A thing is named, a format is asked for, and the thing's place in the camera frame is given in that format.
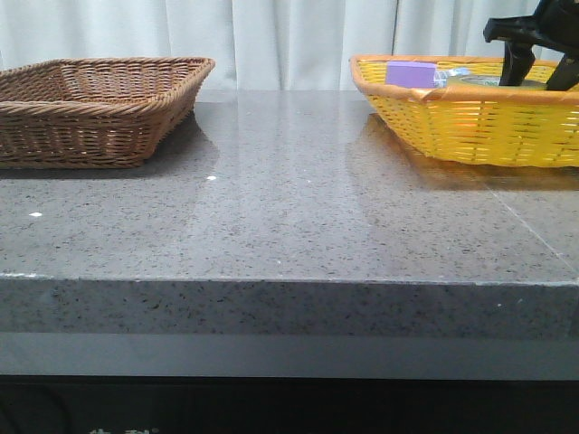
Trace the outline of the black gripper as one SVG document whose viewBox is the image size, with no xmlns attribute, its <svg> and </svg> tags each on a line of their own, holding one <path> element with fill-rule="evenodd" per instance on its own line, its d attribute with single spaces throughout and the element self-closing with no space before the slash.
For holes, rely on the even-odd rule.
<svg viewBox="0 0 579 434">
<path fill-rule="evenodd" d="M 540 1 L 531 15 L 489 18 L 486 42 L 506 43 L 500 86 L 521 86 L 536 60 L 533 45 L 560 50 L 562 59 L 546 90 L 570 90 L 578 84 L 578 2 Z"/>
</svg>

